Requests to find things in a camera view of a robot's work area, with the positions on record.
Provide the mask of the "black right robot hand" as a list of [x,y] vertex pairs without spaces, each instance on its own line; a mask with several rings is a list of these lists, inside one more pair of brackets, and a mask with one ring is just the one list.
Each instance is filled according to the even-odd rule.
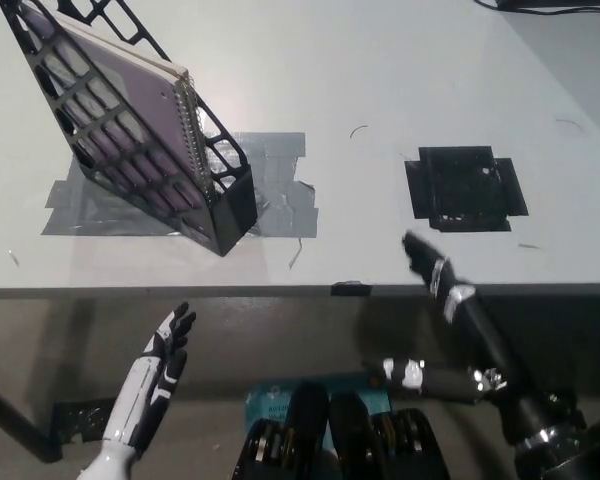
[[499,328],[477,287],[458,277],[451,260],[415,233],[407,232],[402,245],[438,317],[466,348],[467,366],[460,370],[385,357],[367,360],[365,367],[394,389],[466,404],[491,402],[512,445],[530,444],[534,438],[548,442],[560,426],[571,423],[571,409],[553,403],[538,388],[531,368]]

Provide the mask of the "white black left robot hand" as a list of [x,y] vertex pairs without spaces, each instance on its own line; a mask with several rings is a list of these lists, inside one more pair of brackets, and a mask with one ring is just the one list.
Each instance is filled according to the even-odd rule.
[[142,455],[169,407],[187,362],[185,346],[196,313],[187,302],[172,310],[134,360],[103,434]]

